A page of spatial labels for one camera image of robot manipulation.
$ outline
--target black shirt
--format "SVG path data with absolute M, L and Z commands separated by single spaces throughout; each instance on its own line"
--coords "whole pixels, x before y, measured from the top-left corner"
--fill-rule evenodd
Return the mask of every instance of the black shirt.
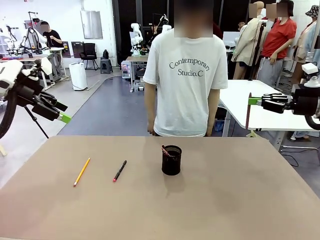
M 59 33 L 57 33 L 55 30 L 51 30 L 51 32 L 47 32 L 45 31 L 43 33 L 43 36 L 46 37 L 46 39 L 48 40 L 47 45 L 50 48 L 63 48 L 64 45 L 62 43 L 58 43 L 57 41 L 55 41 L 54 39 L 51 39 L 50 36 L 54 36 L 56 39 L 60 39 Z

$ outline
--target hand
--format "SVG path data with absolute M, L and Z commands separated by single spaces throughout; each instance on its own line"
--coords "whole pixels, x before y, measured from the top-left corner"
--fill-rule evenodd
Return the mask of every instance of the hand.
M 206 128 L 206 133 L 205 133 L 206 137 L 211 137 L 213 128 L 214 128 L 214 126 L 208 126 Z
M 278 53 L 274 52 L 270 57 L 270 64 L 273 65 L 277 61 Z
M 148 122 L 148 133 L 152 134 L 153 136 L 156 135 L 156 132 L 154 130 L 155 121 L 149 121 Z

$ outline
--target black mesh pen cup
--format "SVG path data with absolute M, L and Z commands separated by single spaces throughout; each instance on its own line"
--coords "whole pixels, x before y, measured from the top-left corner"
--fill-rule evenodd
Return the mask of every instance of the black mesh pen cup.
M 170 156 L 162 152 L 162 172 L 169 176 L 179 174 L 182 154 L 181 148 L 178 146 L 169 145 L 164 149 Z

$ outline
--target black chair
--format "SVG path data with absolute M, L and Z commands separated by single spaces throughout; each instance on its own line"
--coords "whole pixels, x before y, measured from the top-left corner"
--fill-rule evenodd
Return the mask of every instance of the black chair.
M 92 60 L 93 68 L 95 71 L 99 69 L 99 66 L 96 62 L 97 59 L 97 53 L 96 53 L 96 44 L 95 43 L 84 43 L 83 44 L 83 52 L 80 53 L 80 58 L 82 59 L 82 62 L 86 60 L 86 67 L 88 68 L 88 61 Z

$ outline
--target black bag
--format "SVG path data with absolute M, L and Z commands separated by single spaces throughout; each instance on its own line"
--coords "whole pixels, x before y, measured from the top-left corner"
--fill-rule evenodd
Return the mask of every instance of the black bag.
M 107 50 L 104 50 L 102 56 L 103 56 L 104 59 L 109 59 L 109 53 L 108 53 L 108 51 L 107 51 Z

